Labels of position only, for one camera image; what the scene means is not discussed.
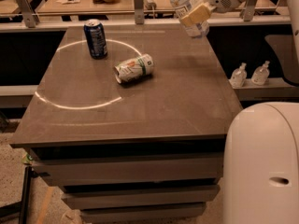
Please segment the table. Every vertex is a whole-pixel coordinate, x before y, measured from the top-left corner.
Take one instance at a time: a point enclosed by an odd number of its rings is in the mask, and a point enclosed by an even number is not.
[[[169,0],[155,0],[157,3],[157,13],[165,13],[169,10],[173,12]],[[61,4],[57,0],[48,0],[38,10],[39,15],[84,15],[84,14],[134,14],[134,0],[117,0],[113,3],[94,4],[93,0],[81,0],[76,4]]]
[[[201,215],[242,109],[235,92],[207,40],[180,24],[103,24],[103,60],[82,26],[67,29],[11,146],[86,222]],[[154,73],[119,84],[112,67],[139,52]]]
[[[0,15],[8,15],[11,16],[20,12],[17,3],[15,0],[3,0],[0,1]]]

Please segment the water bottle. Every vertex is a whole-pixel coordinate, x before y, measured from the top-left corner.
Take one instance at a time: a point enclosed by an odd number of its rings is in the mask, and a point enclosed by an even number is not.
[[[252,83],[260,86],[262,86],[265,83],[265,81],[268,79],[270,75],[270,71],[268,69],[269,64],[269,61],[265,61],[265,63],[262,66],[259,66],[255,69],[251,78]]]
[[[197,3],[196,0],[170,0],[171,6],[175,9],[178,18],[184,17],[192,7]],[[182,24],[188,36],[192,38],[201,38],[208,34],[209,25],[207,21],[203,21],[192,26],[185,26]]]
[[[247,72],[245,70],[246,64],[242,63],[239,68],[235,69],[232,73],[230,82],[233,87],[242,87],[246,80]]]

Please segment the drawer front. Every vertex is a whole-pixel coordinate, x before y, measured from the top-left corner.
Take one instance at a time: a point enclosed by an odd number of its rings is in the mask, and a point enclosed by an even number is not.
[[[50,186],[160,182],[222,177],[223,154],[36,161],[34,170]]]
[[[64,194],[62,200],[71,209],[144,206],[171,203],[205,203],[212,201],[220,188],[186,186],[176,188],[124,189]]]
[[[136,221],[168,217],[197,217],[206,209],[204,203],[157,205],[149,207],[108,208],[81,211],[82,219],[87,223]]]

